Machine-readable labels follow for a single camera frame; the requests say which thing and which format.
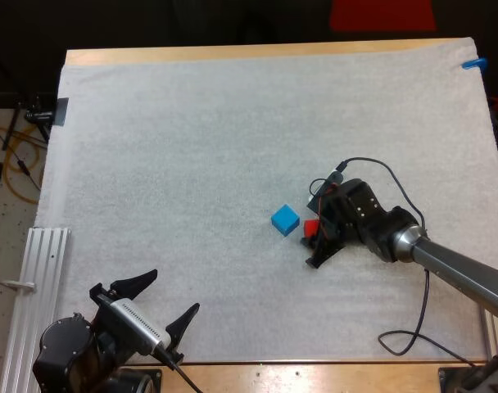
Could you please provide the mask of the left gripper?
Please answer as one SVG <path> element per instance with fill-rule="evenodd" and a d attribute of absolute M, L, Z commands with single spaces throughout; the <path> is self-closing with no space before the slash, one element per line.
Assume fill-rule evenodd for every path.
<path fill-rule="evenodd" d="M 160 330 L 134 303 L 156 281 L 157 275 L 153 269 L 133 278 L 116 280 L 109 289 L 98 283 L 89 290 L 89 297 L 98 306 L 94 319 L 97 338 L 110 346 L 118 364 L 134 354 L 150 355 L 164 365 L 178 365 L 183 359 L 177 348 L 200 304 L 193 304 L 164 331 Z"/>

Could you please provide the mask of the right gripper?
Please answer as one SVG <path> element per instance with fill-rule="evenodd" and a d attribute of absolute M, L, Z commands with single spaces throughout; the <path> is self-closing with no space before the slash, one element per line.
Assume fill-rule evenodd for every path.
<path fill-rule="evenodd" d="M 307 208 L 321 219 L 323 229 L 301 239 L 301 244 L 312 251 L 306 264 L 313 269 L 349 244 L 367 244 L 372 233 L 392 215 L 359 178 L 329 187 L 321 196 L 321 203 L 309 203 Z"/>

